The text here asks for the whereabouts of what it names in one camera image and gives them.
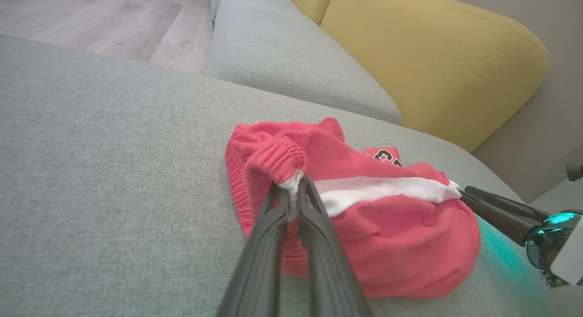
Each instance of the stitched seam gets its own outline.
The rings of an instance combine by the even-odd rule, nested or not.
[[[447,107],[445,107],[444,110],[441,111],[441,113],[439,114],[439,117],[437,117],[435,119],[435,121],[433,121],[431,123],[431,125],[428,126],[427,131],[431,132],[438,124],[441,123],[442,121],[442,117],[447,114],[450,110],[451,107],[453,107],[459,100],[460,98],[465,95],[465,93],[467,93],[470,89],[473,88],[473,86],[475,84],[478,83],[478,79],[487,71],[489,70],[493,64],[498,61],[498,58],[500,57],[500,54],[502,54],[502,52],[504,51],[504,49],[506,48],[506,46],[508,45],[508,43],[510,42],[510,39],[512,39],[512,33],[508,35],[508,38],[506,38],[504,40],[504,42],[502,43],[502,45],[500,45],[500,47],[498,48],[498,50],[494,53],[494,55],[492,55],[492,57],[490,57],[489,61],[481,68],[480,72],[478,72],[473,78],[472,80],[469,81],[468,85],[466,85],[466,87],[450,102],[448,103]]]
[[[231,15],[229,15],[229,26],[231,28],[233,28]],[[330,97],[330,98],[335,99],[337,101],[342,101],[342,102],[348,103],[350,105],[354,105],[355,107],[363,107],[364,109],[373,110],[373,111],[381,112],[381,113],[384,113],[384,114],[389,114],[391,116],[400,116],[400,113],[391,113],[391,112],[387,112],[387,111],[383,111],[383,110],[377,109],[375,107],[368,107],[368,106],[363,105],[363,104],[360,104],[360,103],[348,101],[347,99],[343,99],[341,97],[335,97],[335,96],[332,96],[332,95],[329,95],[329,94],[326,94],[326,93],[321,93],[321,92],[314,91],[314,90],[308,89],[308,88],[304,88],[304,87],[301,87],[301,86],[298,86],[298,85],[288,84],[287,82],[284,82],[284,81],[281,81],[281,80],[276,80],[276,79],[271,79],[271,78],[269,78],[267,76],[263,76],[261,74],[258,74],[258,73],[252,72],[250,70],[247,70],[233,56],[233,47],[231,45],[231,31],[229,31],[229,39],[228,39],[228,41],[229,41],[229,58],[231,59],[231,61],[233,61],[235,63],[236,66],[239,67],[240,70],[243,70],[244,72],[247,72],[251,76],[255,76],[255,77],[258,77],[258,78],[263,78],[263,79],[265,79],[267,81],[271,81],[271,82],[273,82],[275,84],[283,85],[284,87],[297,88],[297,89],[300,89],[300,90],[305,91],[307,93],[314,93],[314,94],[317,94],[317,95],[321,95],[322,97]]]
[[[525,37],[526,39],[528,39],[528,41],[530,41],[530,42],[531,42],[533,45],[535,45],[535,47],[537,47],[537,49],[539,49],[539,51],[541,51],[542,53],[545,53],[545,54],[547,54],[547,55],[548,55],[548,51],[545,51],[545,49],[543,49],[542,47],[540,47],[538,43],[536,43],[536,42],[535,42],[535,41],[534,41],[532,38],[530,38],[529,36],[527,36],[525,33],[523,33],[523,32],[522,32],[521,30],[519,30],[519,29],[516,29],[516,28],[514,28],[514,27],[512,27],[512,26],[510,26],[510,25],[508,25],[508,24],[503,24],[503,23],[500,23],[500,22],[498,22],[498,21],[496,21],[496,20],[494,20],[494,19],[492,19],[492,18],[488,18],[487,16],[486,16],[486,17],[484,17],[483,15],[476,14],[476,13],[474,13],[474,12],[470,11],[470,10],[462,10],[461,8],[458,8],[458,7],[456,7],[456,6],[451,6],[451,5],[448,5],[448,4],[444,4],[443,2],[441,2],[441,1],[439,1],[439,0],[431,0],[431,1],[433,1],[433,2],[435,2],[435,3],[437,3],[437,4],[439,4],[439,5],[442,5],[442,6],[446,6],[446,7],[453,8],[454,10],[459,10],[459,11],[461,11],[461,12],[464,12],[464,13],[471,14],[471,15],[473,15],[473,16],[475,16],[475,17],[477,17],[477,18],[481,18],[481,19],[483,19],[483,18],[487,18],[489,21],[493,22],[494,24],[497,24],[497,25],[500,25],[500,26],[503,26],[503,27],[510,28],[510,29],[512,29],[513,31],[516,31],[516,32],[520,33],[520,35],[521,35],[521,36],[523,36],[523,37]]]

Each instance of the teal light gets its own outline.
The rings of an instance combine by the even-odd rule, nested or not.
[[[561,222],[569,221],[575,216],[576,216],[575,213],[559,213],[556,215],[552,215],[547,220],[545,220],[545,222],[549,222],[550,224],[560,224]]]

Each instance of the white stripe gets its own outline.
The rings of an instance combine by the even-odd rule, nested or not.
[[[405,195],[431,203],[459,199],[458,184],[444,185],[437,180],[419,177],[379,178],[352,177],[314,182],[330,217],[343,213],[355,203],[385,196]]]

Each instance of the folded clothing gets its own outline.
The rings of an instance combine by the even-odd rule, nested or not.
[[[401,166],[392,147],[352,149],[334,118],[242,124],[225,159],[246,236],[271,181],[295,194],[309,174],[366,296],[445,296],[472,270],[480,232],[457,184],[430,164]],[[305,277],[308,255],[297,229],[296,218],[281,268]]]

